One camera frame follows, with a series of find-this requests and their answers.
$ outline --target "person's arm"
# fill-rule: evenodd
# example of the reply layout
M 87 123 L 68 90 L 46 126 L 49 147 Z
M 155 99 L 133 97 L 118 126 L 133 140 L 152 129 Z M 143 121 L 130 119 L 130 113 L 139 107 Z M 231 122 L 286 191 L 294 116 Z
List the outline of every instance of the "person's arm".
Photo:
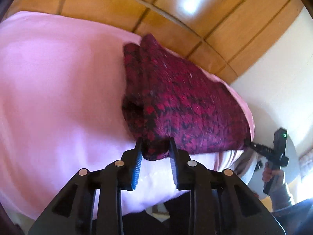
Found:
M 290 194 L 288 185 L 285 182 L 284 171 L 271 170 L 268 167 L 268 163 L 266 163 L 262 180 L 264 182 L 269 182 L 273 176 L 275 176 L 275 179 L 269 193 L 272 200 L 273 211 L 294 205 L 294 199 Z
M 0 203 L 0 234 L 22 235 L 23 232 L 11 221 Z

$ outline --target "person's hand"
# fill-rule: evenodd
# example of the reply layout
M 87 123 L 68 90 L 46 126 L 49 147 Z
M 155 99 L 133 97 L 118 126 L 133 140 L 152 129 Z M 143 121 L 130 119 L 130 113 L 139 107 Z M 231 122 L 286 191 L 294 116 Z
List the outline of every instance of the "person's hand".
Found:
M 272 183 L 270 193 L 276 191 L 285 183 L 285 173 L 281 169 L 276 170 L 270 169 L 269 163 L 267 162 L 265 164 L 262 180 L 264 183 L 267 183 L 272 179 L 272 177 L 274 177 L 274 181 Z

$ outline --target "folded blanket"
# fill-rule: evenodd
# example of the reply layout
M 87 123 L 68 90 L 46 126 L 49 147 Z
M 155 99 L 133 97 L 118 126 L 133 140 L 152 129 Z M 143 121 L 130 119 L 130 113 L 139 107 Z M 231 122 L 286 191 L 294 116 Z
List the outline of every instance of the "folded blanket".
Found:
M 186 59 L 166 51 L 148 34 L 124 46 L 123 115 L 144 157 L 168 156 L 169 138 L 189 154 L 243 149 L 250 139 L 245 114 L 225 85 L 208 79 Z

